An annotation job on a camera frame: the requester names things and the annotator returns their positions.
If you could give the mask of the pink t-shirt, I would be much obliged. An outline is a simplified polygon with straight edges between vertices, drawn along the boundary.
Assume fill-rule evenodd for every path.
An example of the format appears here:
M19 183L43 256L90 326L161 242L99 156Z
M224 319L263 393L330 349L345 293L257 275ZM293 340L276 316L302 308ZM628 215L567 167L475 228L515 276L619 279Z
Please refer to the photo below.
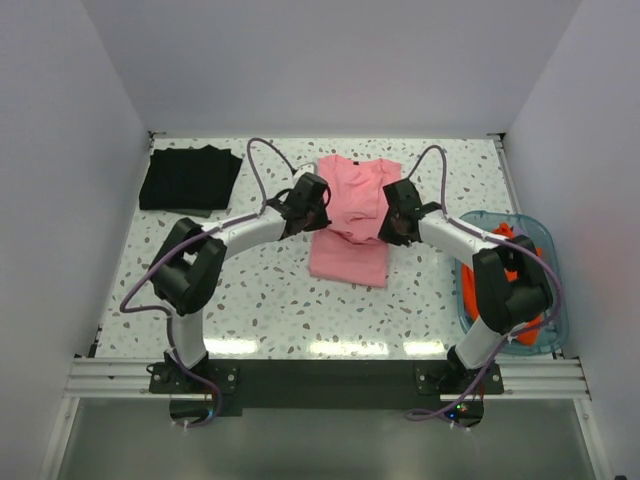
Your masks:
M330 225L313 235L310 274L384 288L389 246L378 238L388 211L383 187L401 179L402 166L387 159L356 162L336 154L319 159L317 166L331 192Z

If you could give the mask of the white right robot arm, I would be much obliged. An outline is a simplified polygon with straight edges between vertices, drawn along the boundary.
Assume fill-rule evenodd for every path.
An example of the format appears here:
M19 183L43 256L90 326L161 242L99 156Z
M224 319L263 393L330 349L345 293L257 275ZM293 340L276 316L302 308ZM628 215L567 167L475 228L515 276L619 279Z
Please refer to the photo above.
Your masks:
M550 283L559 279L524 235L508 238L449 215L437 202L424 204L407 178L383 187L388 210L378 238L388 244L431 245L466 265L474 275L479 318L450 348L448 386L469 392L481 371L516 329L543 315L560 300Z

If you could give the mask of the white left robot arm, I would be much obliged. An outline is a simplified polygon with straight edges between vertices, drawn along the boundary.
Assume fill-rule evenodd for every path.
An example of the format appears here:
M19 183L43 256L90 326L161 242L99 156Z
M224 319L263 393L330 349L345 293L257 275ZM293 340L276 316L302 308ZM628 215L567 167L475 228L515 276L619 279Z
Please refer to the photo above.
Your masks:
M263 244L329 226L328 183L303 174L291 189L266 201L255 214L209 227L190 219L178 221L150 268L155 295L169 305L169 356L176 363L173 382L185 392L200 390L207 380L208 357L203 335L203 309L212 299L223 263Z

